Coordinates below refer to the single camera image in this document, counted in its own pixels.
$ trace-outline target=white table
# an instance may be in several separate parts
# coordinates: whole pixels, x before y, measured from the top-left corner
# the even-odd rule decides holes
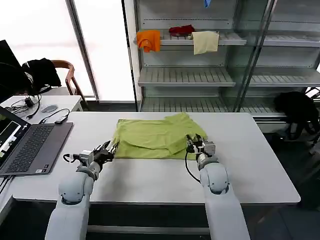
[[[1,107],[10,107],[13,103],[17,102],[18,100],[23,100],[26,98],[26,96],[13,96],[9,98],[8,100],[1,103]],[[58,111],[60,109],[69,109],[70,112],[73,111],[82,111],[82,107],[80,105],[81,97],[78,95],[45,95],[42,96],[42,99],[40,101],[40,109],[39,112],[37,112],[33,118],[27,119],[25,116],[32,114],[36,108],[37,104],[35,104],[30,110],[17,114],[17,116],[21,117],[23,120],[29,122],[30,124],[38,124],[43,118],[51,115],[53,112],[47,112],[43,113],[41,112],[41,109],[45,108],[48,105],[56,104],[58,106],[58,109],[55,111]],[[54,116],[48,118],[46,120],[46,123],[54,123],[57,119],[64,116],[66,114],[66,111],[61,111],[60,113],[55,114]],[[5,190],[0,195],[0,224],[3,220],[3,218],[6,216],[6,213],[10,210],[11,202],[12,202],[12,195],[13,195],[13,188],[11,187],[11,184],[7,184]]]
[[[168,112],[72,112],[71,130],[53,171],[48,175],[16,177],[10,186],[18,200],[56,201],[61,180],[77,168],[65,162],[65,153],[92,150],[110,140],[118,119],[163,119]],[[189,113],[216,143],[216,155],[227,168],[234,191],[242,204],[294,204],[301,199],[248,113]],[[190,170],[199,176],[197,163]],[[115,159],[106,163],[95,183],[92,202],[160,204],[203,203],[202,186],[192,179],[183,160]]]
[[[1,107],[10,107],[15,102],[21,100],[15,105],[24,105],[25,102],[23,101],[27,96],[24,95],[18,95],[18,96],[12,96],[8,100],[4,101],[0,104]],[[31,97],[32,101],[34,103],[38,102],[38,97]],[[28,111],[18,113],[17,116],[22,118],[23,120],[27,121],[30,124],[38,124],[43,118],[51,115],[55,111],[58,111],[60,109],[69,109],[70,112],[74,111],[82,111],[82,107],[80,104],[81,96],[79,95],[43,95],[41,96],[40,101],[40,108],[39,111],[33,116],[31,119],[27,119],[26,116],[34,113],[38,107],[38,104],[36,103],[34,106],[32,106]],[[53,112],[41,112],[42,109],[49,105],[57,105],[58,108]],[[66,115],[67,111],[61,111],[54,116],[50,117],[46,123],[54,123],[55,120],[59,119],[60,117]]]

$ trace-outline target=monitor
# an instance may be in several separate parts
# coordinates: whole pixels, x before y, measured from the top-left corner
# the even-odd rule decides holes
[[[0,41],[0,103],[30,89],[31,82],[23,72],[6,40]]]

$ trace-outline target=green cloth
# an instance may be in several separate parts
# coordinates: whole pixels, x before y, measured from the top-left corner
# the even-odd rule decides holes
[[[186,113],[166,116],[164,120],[119,119],[113,143],[119,142],[116,158],[184,159],[186,135],[206,133]],[[195,159],[189,154],[188,159]]]

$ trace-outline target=blue object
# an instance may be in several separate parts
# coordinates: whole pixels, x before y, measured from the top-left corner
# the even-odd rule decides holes
[[[211,0],[204,0],[204,7],[208,8],[210,6]]]

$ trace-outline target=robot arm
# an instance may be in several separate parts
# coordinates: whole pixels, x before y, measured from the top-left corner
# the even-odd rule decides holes
[[[98,180],[103,164],[112,162],[117,144],[110,141],[93,151],[69,154],[63,158],[70,163],[80,161],[76,172],[59,185],[59,199],[53,210],[45,234],[45,240],[84,240],[89,220],[90,195],[94,182]]]
[[[216,146],[200,136],[187,136],[187,152],[195,153],[204,189],[205,210],[212,240],[249,240],[245,218],[225,167],[215,157]],[[112,162],[118,145],[110,141],[93,151],[65,154],[70,163],[80,161],[76,172],[59,185],[59,199],[48,223],[46,240],[84,240],[89,219],[90,195],[103,164]]]
[[[241,204],[225,167],[215,157],[216,146],[187,136],[187,152],[195,153],[204,189],[205,211],[212,240],[250,240]]]

